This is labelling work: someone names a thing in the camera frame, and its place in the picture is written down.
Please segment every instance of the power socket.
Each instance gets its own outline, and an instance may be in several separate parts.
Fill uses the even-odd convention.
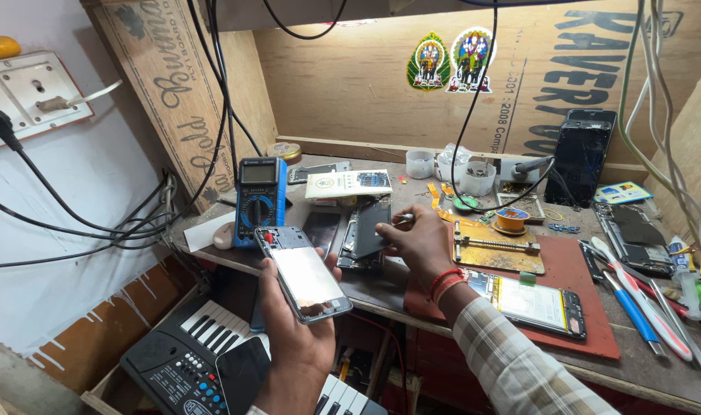
[[[81,91],[55,52],[41,51],[0,60],[0,109],[22,140],[84,120],[95,113],[88,103],[75,108],[41,111],[36,103],[60,96],[81,98]],[[0,139],[0,146],[5,143]]]

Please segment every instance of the deity sticker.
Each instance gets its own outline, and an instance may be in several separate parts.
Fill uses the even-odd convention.
[[[492,45],[492,32],[488,29],[475,26],[459,34],[450,48],[452,53],[450,61],[454,73],[450,77],[446,91],[476,92],[490,48],[492,48],[492,55],[488,59],[493,62],[497,45]],[[489,88],[488,76],[481,83],[481,92],[492,92]]]
[[[419,43],[407,62],[407,83],[415,90],[432,91],[445,87],[450,78],[450,60],[443,40],[430,32]]]

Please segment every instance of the multimeter dial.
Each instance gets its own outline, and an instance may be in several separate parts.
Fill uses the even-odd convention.
[[[241,222],[250,228],[269,226],[274,214],[274,204],[264,195],[251,195],[241,205]]]

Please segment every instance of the hand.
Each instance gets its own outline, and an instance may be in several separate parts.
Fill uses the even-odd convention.
[[[414,213],[414,222],[398,226],[380,223],[376,232],[392,243],[383,250],[387,256],[401,256],[426,291],[441,272],[457,268],[450,251],[449,231],[438,213],[422,204],[413,204],[395,215]],[[392,223],[401,222],[393,217]]]
[[[322,248],[315,248],[322,256]],[[325,266],[340,281],[331,253]],[[301,324],[286,303],[272,259],[261,262],[261,312],[271,343],[271,369],[255,405],[267,413],[312,413],[335,358],[335,325],[332,318]]]

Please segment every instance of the white wall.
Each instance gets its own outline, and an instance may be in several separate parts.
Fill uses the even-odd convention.
[[[57,52],[85,95],[120,77],[76,1],[0,2],[0,35],[16,39],[23,53]],[[93,118],[23,146],[75,212],[114,226],[158,185],[168,157],[127,83],[91,104]],[[0,203],[42,222],[88,231],[7,148],[0,148]],[[0,212],[0,263],[65,256],[105,243],[45,231]],[[162,248],[112,248],[78,260],[0,269],[0,341],[31,354],[165,255]]]

